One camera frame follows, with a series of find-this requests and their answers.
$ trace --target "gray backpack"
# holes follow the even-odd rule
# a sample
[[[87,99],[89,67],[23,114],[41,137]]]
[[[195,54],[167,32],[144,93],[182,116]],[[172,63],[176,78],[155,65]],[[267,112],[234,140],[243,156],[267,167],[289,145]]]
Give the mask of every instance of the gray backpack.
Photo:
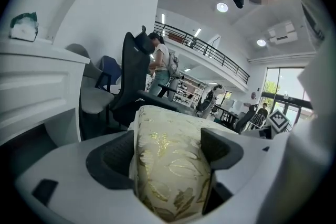
[[[179,70],[179,59],[175,56],[175,52],[169,52],[169,64],[167,69],[169,71],[169,75],[171,78],[179,78],[180,70]]]

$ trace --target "floral fabric item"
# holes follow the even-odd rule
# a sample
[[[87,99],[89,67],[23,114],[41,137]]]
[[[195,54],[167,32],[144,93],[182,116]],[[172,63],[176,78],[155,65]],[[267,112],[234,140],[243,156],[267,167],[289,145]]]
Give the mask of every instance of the floral fabric item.
[[[211,172],[201,151],[203,127],[236,134],[218,123],[156,106],[137,112],[137,196],[167,222],[202,213]]]

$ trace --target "black railing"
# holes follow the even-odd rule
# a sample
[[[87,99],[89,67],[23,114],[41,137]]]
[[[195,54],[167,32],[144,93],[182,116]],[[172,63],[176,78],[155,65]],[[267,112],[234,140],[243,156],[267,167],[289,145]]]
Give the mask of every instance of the black railing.
[[[235,76],[242,79],[246,84],[250,75],[246,73],[239,65],[233,62],[225,54],[212,47],[208,43],[188,34],[185,31],[179,30],[170,25],[164,25],[155,21],[154,31],[164,36],[165,38],[179,42],[199,53],[209,57],[220,63],[221,66],[228,68]]]

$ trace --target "person's arm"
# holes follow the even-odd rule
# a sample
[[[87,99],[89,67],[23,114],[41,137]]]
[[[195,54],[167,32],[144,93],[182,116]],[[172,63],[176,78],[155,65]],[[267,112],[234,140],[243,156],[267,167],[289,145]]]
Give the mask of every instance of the person's arm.
[[[156,52],[155,61],[149,64],[149,69],[155,69],[155,67],[162,65],[163,52],[158,50]]]

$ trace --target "woman standing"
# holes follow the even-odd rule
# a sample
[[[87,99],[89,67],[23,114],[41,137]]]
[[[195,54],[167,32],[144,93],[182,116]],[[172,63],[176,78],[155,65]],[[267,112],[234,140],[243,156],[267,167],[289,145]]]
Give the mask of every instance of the woman standing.
[[[169,65],[169,51],[164,44],[163,37],[159,36],[158,33],[152,32],[148,36],[155,47],[153,53],[155,61],[149,65],[149,69],[152,70],[152,72],[155,71],[155,78],[152,81],[149,92],[153,95],[158,95],[161,90],[159,84],[166,85],[169,82],[170,76],[167,68]]]

